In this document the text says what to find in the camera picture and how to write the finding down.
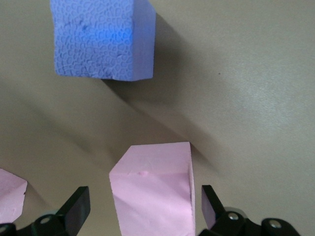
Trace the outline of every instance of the screw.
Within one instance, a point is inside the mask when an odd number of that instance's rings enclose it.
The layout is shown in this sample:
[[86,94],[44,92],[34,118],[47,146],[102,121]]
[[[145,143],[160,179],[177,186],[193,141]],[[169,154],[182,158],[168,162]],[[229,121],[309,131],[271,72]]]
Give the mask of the screw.
[[41,219],[41,220],[40,220],[40,223],[41,223],[41,224],[46,224],[48,221],[50,221],[50,219],[51,219],[51,216],[47,216],[47,217]]
[[238,215],[231,212],[229,213],[228,218],[230,218],[231,220],[238,220]]
[[8,228],[7,225],[1,226],[1,227],[0,227],[0,234],[3,233],[3,232],[5,232],[7,228]]
[[276,220],[270,220],[269,224],[275,229],[280,229],[282,227],[282,225]]

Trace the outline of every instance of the foam texture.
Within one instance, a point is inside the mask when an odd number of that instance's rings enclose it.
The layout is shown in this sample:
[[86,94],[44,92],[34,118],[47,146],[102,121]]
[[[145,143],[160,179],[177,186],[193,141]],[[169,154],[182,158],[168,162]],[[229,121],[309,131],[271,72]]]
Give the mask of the foam texture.
[[131,146],[111,170],[123,236],[194,236],[190,144]]
[[0,224],[12,223],[21,214],[27,181],[0,169]]
[[50,0],[50,6],[58,75],[153,77],[156,12],[148,0]]

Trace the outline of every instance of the blue foam block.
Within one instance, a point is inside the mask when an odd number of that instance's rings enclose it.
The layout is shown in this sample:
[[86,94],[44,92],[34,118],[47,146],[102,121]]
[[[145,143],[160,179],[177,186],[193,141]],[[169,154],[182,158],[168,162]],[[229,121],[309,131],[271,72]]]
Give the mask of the blue foam block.
[[51,0],[62,76],[153,77],[156,12],[148,0]]

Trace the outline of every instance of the black plastic part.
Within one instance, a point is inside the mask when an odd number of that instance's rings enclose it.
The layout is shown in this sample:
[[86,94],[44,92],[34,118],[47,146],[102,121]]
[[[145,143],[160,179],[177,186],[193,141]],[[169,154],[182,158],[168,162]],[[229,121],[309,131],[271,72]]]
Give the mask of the black plastic part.
[[[270,221],[277,221],[280,223],[281,228],[274,228],[271,226]],[[299,233],[295,230],[295,228],[290,225],[288,222],[275,219],[275,218],[267,218],[261,222],[262,231],[268,236],[300,236]]]
[[208,229],[212,228],[216,220],[225,213],[221,201],[210,185],[202,186],[201,209]]
[[[229,214],[233,213],[238,216],[237,220],[229,218]],[[245,232],[246,221],[243,216],[236,212],[228,211],[224,213],[211,228],[211,231],[222,236],[242,236]]]
[[226,211],[210,185],[202,186],[201,204],[208,229],[199,236],[300,236],[284,220],[268,218],[260,226],[237,212]]
[[88,187],[79,187],[56,213],[69,236],[76,236],[91,211]]
[[56,215],[44,215],[16,230],[14,224],[0,224],[0,236],[76,236],[90,213],[88,187],[79,187]]

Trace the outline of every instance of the table surface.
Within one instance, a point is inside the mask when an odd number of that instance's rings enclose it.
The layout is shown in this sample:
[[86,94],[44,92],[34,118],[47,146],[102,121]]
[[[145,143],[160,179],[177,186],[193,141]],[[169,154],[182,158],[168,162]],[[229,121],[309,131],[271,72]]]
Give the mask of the table surface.
[[24,226],[81,185],[79,235],[120,235],[108,178],[130,145],[189,141],[201,185],[255,223],[315,219],[315,1],[151,0],[154,78],[54,73],[48,0],[0,2],[0,167],[28,184]]

